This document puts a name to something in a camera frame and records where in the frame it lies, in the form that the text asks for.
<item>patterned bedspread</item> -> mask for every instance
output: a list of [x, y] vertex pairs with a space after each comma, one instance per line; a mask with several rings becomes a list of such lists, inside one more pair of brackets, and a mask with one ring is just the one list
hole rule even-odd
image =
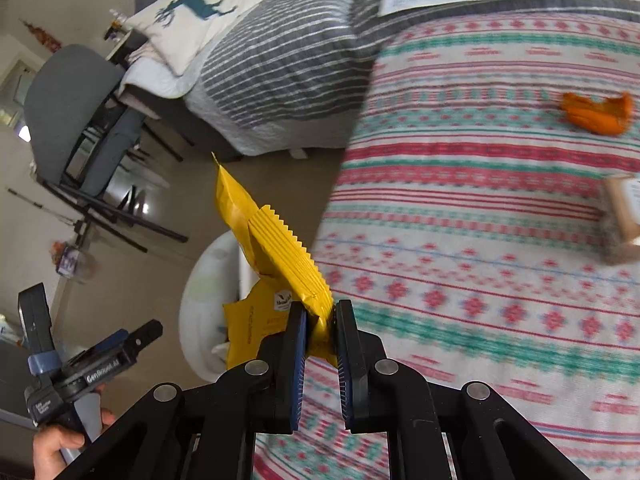
[[[430, 381], [485, 381], [591, 479], [640, 477], [638, 266], [601, 263], [598, 189], [640, 130], [572, 128], [559, 94], [640, 103], [640, 26], [580, 14], [418, 25], [379, 56], [314, 257], [360, 328]], [[260, 436], [261, 478], [386, 478], [306, 367], [301, 431]]]

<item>window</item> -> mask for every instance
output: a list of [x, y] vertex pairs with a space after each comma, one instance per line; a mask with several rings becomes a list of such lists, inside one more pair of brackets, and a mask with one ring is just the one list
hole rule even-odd
[[0, 124], [8, 126], [22, 139], [29, 142], [31, 136], [24, 123], [24, 99], [36, 72], [18, 60], [0, 86]]

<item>box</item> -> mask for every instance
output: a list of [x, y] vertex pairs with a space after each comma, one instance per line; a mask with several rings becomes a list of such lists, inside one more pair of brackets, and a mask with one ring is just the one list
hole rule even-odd
[[624, 173], [605, 177], [601, 189], [604, 261], [611, 265], [640, 260], [640, 178]]

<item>striped blanket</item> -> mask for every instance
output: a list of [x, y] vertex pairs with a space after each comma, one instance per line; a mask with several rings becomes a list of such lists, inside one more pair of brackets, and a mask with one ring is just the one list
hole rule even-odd
[[380, 0], [265, 0], [211, 51], [197, 93], [239, 128], [324, 118], [360, 107], [383, 43], [411, 25], [449, 16], [541, 9], [640, 22], [639, 1], [463, 2], [380, 18]]
[[[359, 327], [428, 380], [498, 391], [591, 479], [640, 477], [638, 265], [600, 259], [603, 175], [640, 171], [640, 123], [568, 124], [559, 95], [631, 92], [640, 25], [581, 14], [438, 20], [386, 47], [314, 248]], [[260, 436], [260, 478], [386, 478], [306, 366], [301, 431]]]

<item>gray chair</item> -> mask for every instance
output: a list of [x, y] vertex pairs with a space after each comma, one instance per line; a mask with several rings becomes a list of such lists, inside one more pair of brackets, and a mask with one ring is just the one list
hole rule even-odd
[[[134, 215], [135, 188], [130, 199], [113, 206], [102, 198], [106, 187], [127, 150], [140, 140], [144, 114], [116, 102], [113, 98], [124, 70], [109, 63], [93, 50], [72, 44], [55, 53], [34, 78], [24, 102], [24, 121], [31, 135], [37, 180], [65, 203], [81, 212], [85, 221], [95, 223], [139, 250], [146, 248], [121, 234], [90, 213], [94, 210], [108, 221], [118, 219], [129, 225], [142, 225], [179, 242], [185, 236]], [[78, 176], [67, 170], [86, 138], [86, 129], [96, 116], [102, 137], [92, 149]]]

